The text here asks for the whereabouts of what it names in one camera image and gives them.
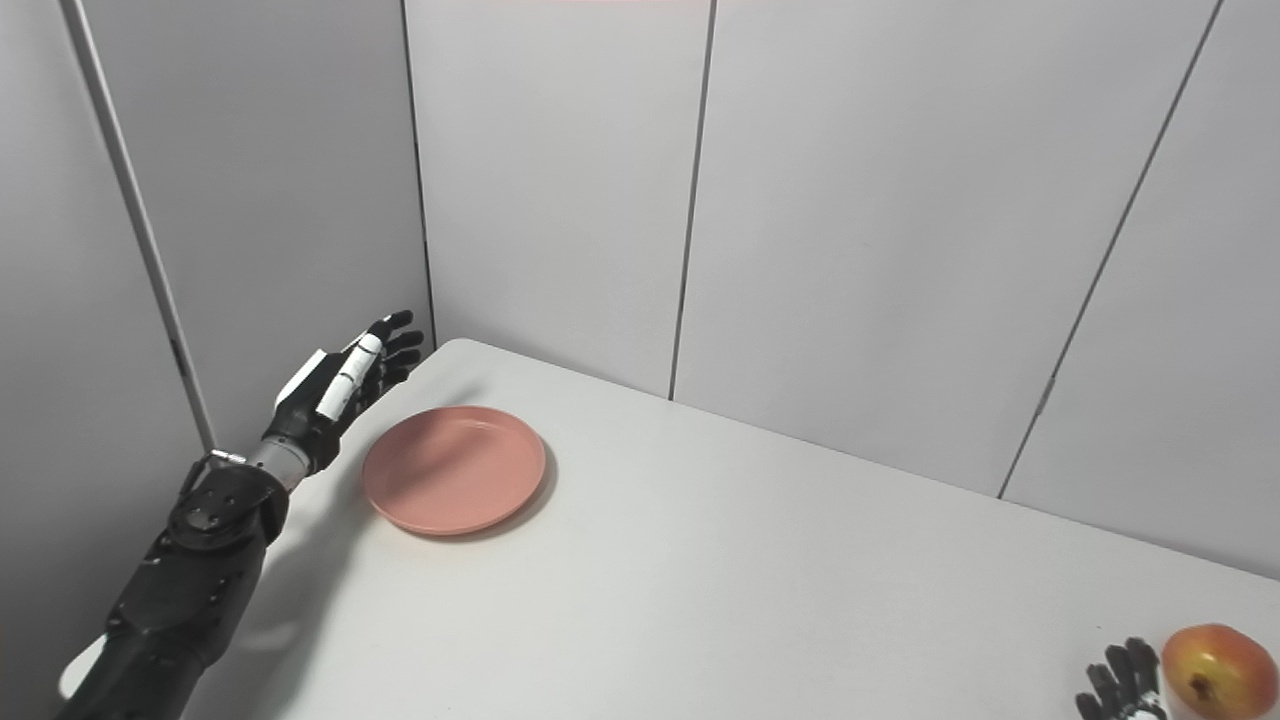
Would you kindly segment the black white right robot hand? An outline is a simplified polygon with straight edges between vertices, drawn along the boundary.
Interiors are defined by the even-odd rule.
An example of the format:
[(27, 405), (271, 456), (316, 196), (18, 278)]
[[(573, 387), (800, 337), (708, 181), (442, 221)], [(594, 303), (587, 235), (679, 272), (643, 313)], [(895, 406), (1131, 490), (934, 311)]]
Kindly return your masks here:
[(1105, 661), (1085, 667), (1091, 691), (1075, 694), (1080, 719), (1170, 719), (1165, 707), (1160, 661), (1143, 638), (1110, 644)]

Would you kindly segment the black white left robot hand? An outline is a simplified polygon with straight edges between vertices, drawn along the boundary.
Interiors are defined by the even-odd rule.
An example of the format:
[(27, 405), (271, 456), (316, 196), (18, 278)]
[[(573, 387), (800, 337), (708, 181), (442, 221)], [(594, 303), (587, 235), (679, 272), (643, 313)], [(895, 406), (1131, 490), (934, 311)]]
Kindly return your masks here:
[(411, 310), (375, 320), (340, 350), (319, 348), (278, 393), (262, 441), (298, 450), (310, 474), (340, 451), (340, 438), (422, 360), (425, 334), (412, 331)]

